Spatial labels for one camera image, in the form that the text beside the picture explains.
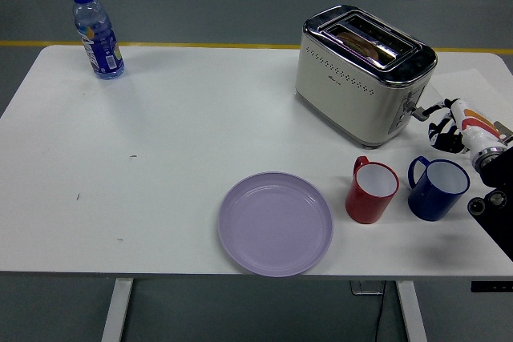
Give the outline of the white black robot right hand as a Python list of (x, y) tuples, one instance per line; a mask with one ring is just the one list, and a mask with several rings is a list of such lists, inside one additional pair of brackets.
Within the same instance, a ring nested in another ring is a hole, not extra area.
[(435, 111), (447, 110), (440, 123), (428, 126), (430, 145), (440, 151), (472, 155), (487, 150), (498, 153), (507, 149), (499, 129), (462, 99), (443, 99), (418, 113), (418, 119), (428, 119)]

